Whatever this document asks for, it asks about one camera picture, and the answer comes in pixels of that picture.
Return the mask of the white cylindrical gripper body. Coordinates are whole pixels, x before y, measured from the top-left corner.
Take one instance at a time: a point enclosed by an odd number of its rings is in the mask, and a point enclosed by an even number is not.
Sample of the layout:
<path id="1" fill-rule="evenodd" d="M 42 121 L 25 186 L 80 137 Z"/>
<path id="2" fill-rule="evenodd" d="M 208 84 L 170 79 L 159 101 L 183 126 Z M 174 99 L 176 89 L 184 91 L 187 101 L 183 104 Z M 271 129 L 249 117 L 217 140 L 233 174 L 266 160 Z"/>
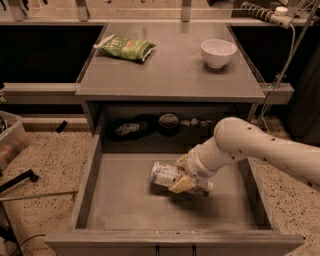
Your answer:
<path id="1" fill-rule="evenodd" d="M 200 181 L 205 181 L 216 174 L 216 171 L 209 170 L 201 161 L 199 146 L 194 147 L 187 153 L 185 171 Z"/>

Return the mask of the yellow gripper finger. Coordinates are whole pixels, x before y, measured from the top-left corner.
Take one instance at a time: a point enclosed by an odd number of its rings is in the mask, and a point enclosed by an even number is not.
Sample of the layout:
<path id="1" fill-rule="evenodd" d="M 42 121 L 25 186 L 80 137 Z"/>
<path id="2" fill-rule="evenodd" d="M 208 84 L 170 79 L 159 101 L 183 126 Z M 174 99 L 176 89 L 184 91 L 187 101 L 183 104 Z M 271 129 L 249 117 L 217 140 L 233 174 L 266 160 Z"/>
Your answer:
<path id="1" fill-rule="evenodd" d="M 195 182 L 188 176 L 183 175 L 169 186 L 169 190 L 173 193 L 179 194 L 186 192 L 195 187 Z"/>
<path id="2" fill-rule="evenodd" d="M 182 155 L 178 160 L 175 161 L 174 165 L 179 169 L 184 169 L 187 160 L 187 155 Z"/>

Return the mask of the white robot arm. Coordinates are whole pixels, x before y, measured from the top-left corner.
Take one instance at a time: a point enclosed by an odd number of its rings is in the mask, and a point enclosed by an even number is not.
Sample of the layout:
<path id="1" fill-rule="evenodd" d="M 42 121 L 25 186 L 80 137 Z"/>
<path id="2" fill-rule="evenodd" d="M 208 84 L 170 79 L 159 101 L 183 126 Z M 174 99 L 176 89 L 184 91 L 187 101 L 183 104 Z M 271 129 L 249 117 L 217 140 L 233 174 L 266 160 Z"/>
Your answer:
<path id="1" fill-rule="evenodd" d="M 271 136 L 236 117 L 220 120 L 213 136 L 175 162 L 181 175 L 169 186 L 174 193 L 205 188 L 221 168 L 256 158 L 297 178 L 320 185 L 320 148 Z"/>

